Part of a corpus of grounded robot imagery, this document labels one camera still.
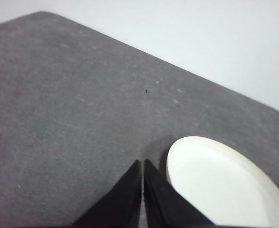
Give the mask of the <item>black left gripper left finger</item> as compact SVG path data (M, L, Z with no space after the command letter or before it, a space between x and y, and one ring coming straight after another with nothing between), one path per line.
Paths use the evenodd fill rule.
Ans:
M141 163L136 160L113 188L80 216L76 228L137 228L142 202Z

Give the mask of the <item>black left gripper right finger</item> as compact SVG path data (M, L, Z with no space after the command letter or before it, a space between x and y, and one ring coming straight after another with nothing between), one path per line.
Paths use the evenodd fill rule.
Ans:
M144 161L144 202L149 228L214 228L148 159Z

